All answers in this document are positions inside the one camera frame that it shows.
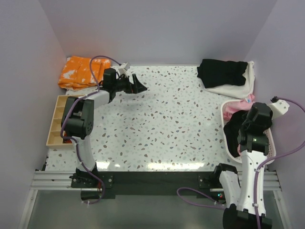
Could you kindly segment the pink t-shirt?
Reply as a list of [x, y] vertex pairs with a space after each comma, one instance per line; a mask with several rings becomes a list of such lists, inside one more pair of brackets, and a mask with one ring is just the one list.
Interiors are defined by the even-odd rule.
[[255, 96], [249, 94], [245, 99], [238, 101], [230, 101], [223, 108], [223, 118], [229, 121], [233, 114], [239, 111], [249, 111], [254, 104]]

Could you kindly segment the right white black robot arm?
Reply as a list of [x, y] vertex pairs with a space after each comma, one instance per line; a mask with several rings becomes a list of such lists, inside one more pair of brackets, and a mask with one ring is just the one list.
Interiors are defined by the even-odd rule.
[[225, 229], [270, 229], [264, 206], [264, 165], [269, 153], [269, 138], [264, 133], [272, 125], [273, 112], [265, 103], [254, 103], [246, 114], [239, 133], [242, 179], [234, 166], [220, 163], [209, 180], [222, 187], [226, 201]]

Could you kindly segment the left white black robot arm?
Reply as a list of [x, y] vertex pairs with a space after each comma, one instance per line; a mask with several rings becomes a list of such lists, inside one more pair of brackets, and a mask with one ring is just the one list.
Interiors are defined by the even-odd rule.
[[139, 82], [135, 74], [133, 82], [125, 74], [118, 75], [113, 68], [106, 69], [99, 89], [93, 93], [76, 97], [69, 96], [66, 100], [61, 120], [61, 137], [70, 140], [76, 151], [77, 167], [76, 178], [88, 187], [98, 184], [99, 176], [96, 162], [91, 149], [90, 135], [94, 127], [95, 109], [113, 101], [117, 92], [139, 94], [147, 90]]

